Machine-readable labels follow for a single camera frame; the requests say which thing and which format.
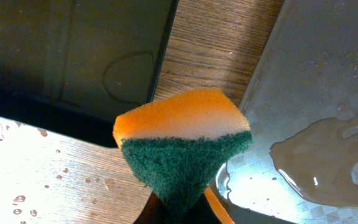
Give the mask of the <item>orange green sponge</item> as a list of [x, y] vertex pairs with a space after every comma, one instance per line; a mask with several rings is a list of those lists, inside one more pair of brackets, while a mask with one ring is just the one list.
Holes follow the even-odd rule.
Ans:
[[112, 135], [133, 175], [162, 202], [163, 223], [194, 223], [202, 194], [221, 223], [232, 223], [209, 183], [249, 148], [252, 134], [220, 89], [190, 90], [130, 110], [116, 118]]

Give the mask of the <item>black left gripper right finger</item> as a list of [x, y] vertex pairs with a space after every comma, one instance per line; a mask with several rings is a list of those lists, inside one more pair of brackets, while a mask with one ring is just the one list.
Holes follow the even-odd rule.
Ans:
[[210, 207], [205, 195], [202, 194], [194, 206], [194, 223], [196, 224], [221, 224]]

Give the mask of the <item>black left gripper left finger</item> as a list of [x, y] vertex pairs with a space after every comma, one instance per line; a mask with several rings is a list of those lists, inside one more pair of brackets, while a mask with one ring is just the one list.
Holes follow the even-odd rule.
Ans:
[[163, 224], [163, 204], [154, 192], [134, 224]]

